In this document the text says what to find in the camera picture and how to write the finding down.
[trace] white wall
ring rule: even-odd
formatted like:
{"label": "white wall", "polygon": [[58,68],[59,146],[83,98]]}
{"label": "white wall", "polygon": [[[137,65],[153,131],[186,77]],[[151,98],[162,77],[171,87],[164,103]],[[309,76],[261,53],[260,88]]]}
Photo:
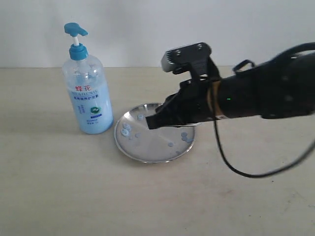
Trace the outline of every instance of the white wall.
{"label": "white wall", "polygon": [[59,67],[72,43],[106,67],[160,66],[164,52],[204,41],[217,65],[263,62],[315,41],[315,0],[1,0],[0,67]]}

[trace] table surface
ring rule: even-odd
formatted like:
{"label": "table surface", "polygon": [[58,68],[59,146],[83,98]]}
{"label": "table surface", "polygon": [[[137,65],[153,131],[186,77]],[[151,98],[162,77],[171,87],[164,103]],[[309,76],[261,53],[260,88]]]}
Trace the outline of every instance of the table surface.
{"label": "table surface", "polygon": [[[230,67],[220,67],[222,76]],[[222,162],[213,124],[196,128],[189,153],[163,164],[124,156],[114,126],[78,129],[59,68],[0,69],[0,235],[313,236],[315,155],[272,178],[248,179]],[[115,122],[163,102],[188,74],[106,68]],[[219,122],[226,155],[261,173],[296,158],[314,138],[314,116]]]}

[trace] bottle label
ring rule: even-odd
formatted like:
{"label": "bottle label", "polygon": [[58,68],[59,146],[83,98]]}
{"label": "bottle label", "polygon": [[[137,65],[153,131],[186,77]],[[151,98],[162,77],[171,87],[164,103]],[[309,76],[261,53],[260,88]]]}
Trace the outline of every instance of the bottle label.
{"label": "bottle label", "polygon": [[68,91],[71,103],[81,128],[102,129],[112,122],[112,109],[107,84],[93,89],[91,86],[76,86]]}

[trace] blue liquid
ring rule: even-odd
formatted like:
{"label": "blue liquid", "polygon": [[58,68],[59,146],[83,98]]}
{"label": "blue liquid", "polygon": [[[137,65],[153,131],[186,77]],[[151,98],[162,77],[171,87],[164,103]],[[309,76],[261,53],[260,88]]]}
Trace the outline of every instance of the blue liquid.
{"label": "blue liquid", "polygon": [[82,91],[68,90],[80,129],[87,134],[106,131],[114,122],[107,84],[90,90],[81,87]]}

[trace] stainless steel plate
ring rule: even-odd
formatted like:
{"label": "stainless steel plate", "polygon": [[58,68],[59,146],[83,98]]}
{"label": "stainless steel plate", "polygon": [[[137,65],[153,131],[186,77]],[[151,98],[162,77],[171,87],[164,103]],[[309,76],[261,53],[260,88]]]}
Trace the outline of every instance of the stainless steel plate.
{"label": "stainless steel plate", "polygon": [[116,145],[128,157],[145,163],[169,162],[192,148],[194,126],[148,129],[145,117],[155,114],[159,105],[149,103],[132,108],[116,123]]}

